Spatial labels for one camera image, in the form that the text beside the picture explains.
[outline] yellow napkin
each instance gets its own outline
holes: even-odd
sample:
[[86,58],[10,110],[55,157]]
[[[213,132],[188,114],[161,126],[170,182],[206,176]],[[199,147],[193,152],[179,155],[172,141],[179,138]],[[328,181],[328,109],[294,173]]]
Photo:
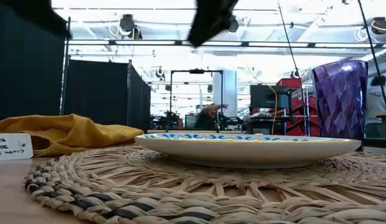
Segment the yellow napkin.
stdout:
[[0,133],[31,135],[34,156],[61,156],[93,148],[134,143],[142,130],[121,125],[95,124],[91,119],[68,116],[21,116],[0,121]]

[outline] straw placemat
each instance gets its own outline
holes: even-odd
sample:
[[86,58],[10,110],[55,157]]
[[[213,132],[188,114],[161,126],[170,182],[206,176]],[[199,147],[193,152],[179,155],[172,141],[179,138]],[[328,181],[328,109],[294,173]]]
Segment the straw placemat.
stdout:
[[52,159],[25,188],[42,205],[95,223],[386,223],[386,156],[375,154],[233,170],[113,148]]

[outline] ceiling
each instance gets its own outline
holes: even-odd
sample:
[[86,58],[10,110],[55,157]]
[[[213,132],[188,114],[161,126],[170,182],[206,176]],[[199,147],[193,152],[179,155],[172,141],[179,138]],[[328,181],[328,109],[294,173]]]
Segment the ceiling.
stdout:
[[[357,1],[347,2],[349,4],[343,4],[341,0],[280,0],[290,42],[367,43],[359,5]],[[362,0],[362,3],[368,21],[373,17],[386,17],[385,0]],[[127,62],[131,59],[147,82],[160,82],[155,76],[159,67],[164,70],[166,81],[170,70],[209,68],[236,70],[239,83],[246,84],[255,83],[256,79],[276,83],[294,70],[289,48],[283,43],[286,35],[278,1],[275,0],[239,0],[233,12],[239,22],[238,31],[223,32],[211,40],[222,41],[222,47],[198,49],[161,44],[161,40],[186,40],[195,14],[194,0],[52,0],[52,7],[63,18],[71,17],[71,31],[76,44],[82,44],[83,40],[121,40],[119,19],[123,14],[132,14],[143,39],[153,40],[151,45],[71,45],[69,54],[82,60]],[[372,40],[386,43],[386,34],[373,34]],[[225,41],[273,42],[273,46],[225,46]],[[305,71],[345,58],[365,57],[371,52],[369,46],[364,45],[362,49],[293,49],[293,53],[297,67]],[[199,101],[199,89],[202,88],[203,93],[207,91],[207,85],[203,83],[211,83],[212,79],[205,75],[181,75],[178,79],[202,84],[179,87],[178,104],[190,111],[190,106]],[[166,110],[169,103],[169,98],[163,96],[167,93],[164,84],[153,85],[152,103],[157,111]],[[247,90],[244,85],[239,88],[241,108],[247,106],[244,103],[249,99],[246,99]]]

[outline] plate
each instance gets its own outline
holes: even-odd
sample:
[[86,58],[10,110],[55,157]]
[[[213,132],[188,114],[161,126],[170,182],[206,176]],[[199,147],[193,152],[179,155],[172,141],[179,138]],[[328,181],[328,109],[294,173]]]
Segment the plate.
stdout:
[[361,145],[351,139],[213,133],[144,134],[137,136],[136,142],[178,161],[238,169],[301,167]]

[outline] purple glass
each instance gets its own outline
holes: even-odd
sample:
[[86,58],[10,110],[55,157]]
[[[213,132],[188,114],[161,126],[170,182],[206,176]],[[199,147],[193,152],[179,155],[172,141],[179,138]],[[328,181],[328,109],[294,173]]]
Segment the purple glass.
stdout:
[[363,140],[367,62],[346,60],[312,70],[322,137]]

